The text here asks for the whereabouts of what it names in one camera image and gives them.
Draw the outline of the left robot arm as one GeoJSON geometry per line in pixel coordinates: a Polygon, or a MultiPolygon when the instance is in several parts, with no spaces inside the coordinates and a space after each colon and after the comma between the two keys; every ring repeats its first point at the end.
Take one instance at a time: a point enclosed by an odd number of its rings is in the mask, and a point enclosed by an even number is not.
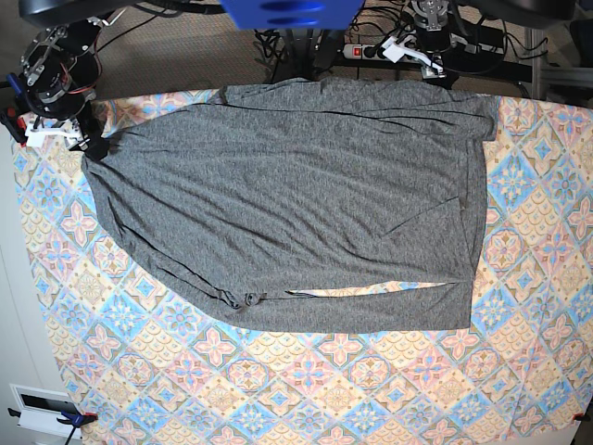
{"type": "Polygon", "coordinates": [[[454,37],[466,44],[473,37],[459,6],[456,1],[411,1],[411,7],[411,30],[389,34],[378,45],[377,54],[394,64],[410,59],[420,66],[425,82],[451,89],[459,75],[448,73],[444,55],[457,46],[454,37]]]}

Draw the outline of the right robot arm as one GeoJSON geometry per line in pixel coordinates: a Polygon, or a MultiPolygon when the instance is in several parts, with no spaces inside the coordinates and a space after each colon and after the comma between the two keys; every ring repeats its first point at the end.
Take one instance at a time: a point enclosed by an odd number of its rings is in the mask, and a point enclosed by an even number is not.
{"type": "Polygon", "coordinates": [[[41,31],[20,59],[21,73],[8,79],[28,111],[80,129],[82,140],[73,149],[94,161],[110,149],[91,105],[103,73],[96,48],[103,27],[91,18],[41,31]]]}

